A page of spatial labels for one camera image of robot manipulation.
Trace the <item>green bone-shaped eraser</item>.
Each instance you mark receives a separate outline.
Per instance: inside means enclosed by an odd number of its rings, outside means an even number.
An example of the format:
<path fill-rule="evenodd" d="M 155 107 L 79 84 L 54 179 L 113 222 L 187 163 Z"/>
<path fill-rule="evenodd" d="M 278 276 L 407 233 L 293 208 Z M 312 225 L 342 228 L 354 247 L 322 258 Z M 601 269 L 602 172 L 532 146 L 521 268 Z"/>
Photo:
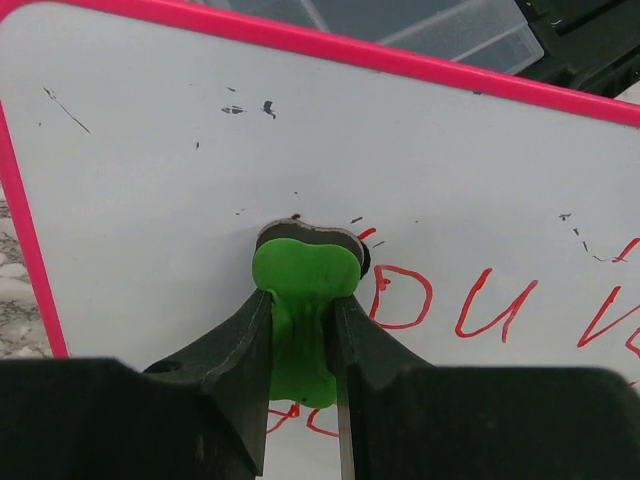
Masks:
<path fill-rule="evenodd" d="M 368 254 L 352 232 L 284 218 L 258 234 L 251 272 L 271 295 L 270 398 L 323 409 L 336 401 L 326 322 L 337 299 L 354 294 Z"/>

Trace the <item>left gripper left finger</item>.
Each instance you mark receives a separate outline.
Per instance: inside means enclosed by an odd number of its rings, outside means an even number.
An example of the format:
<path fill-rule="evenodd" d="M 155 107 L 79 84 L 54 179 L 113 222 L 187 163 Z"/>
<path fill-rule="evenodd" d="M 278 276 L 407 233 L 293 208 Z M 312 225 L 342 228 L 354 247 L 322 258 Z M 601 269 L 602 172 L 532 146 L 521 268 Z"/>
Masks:
<path fill-rule="evenodd" d="M 5 479 L 253 479 L 264 469 L 271 297 L 143 371 L 113 358 L 1 364 Z"/>

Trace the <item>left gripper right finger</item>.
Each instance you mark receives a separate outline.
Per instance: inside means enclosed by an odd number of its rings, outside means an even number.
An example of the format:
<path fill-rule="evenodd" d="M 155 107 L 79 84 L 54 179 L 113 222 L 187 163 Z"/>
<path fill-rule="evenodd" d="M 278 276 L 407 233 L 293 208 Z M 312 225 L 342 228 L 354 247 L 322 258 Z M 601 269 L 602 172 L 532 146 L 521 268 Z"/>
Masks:
<path fill-rule="evenodd" d="M 432 365 L 333 304 L 345 479 L 635 479 L 639 396 L 577 367 Z"/>

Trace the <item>pink framed whiteboard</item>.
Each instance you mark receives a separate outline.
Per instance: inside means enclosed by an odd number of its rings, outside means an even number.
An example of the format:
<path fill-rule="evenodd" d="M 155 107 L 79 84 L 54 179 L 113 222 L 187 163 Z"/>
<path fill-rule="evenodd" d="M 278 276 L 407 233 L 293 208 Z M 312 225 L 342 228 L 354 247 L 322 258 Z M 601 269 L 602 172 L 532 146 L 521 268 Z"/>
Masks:
<path fill-rule="evenodd" d="M 444 367 L 639 396 L 636 105 L 173 1 L 1 5 L 1 183 L 53 355 L 143 371 L 338 227 L 366 315 Z M 345 479 L 337 397 L 269 404 L 253 479 Z"/>

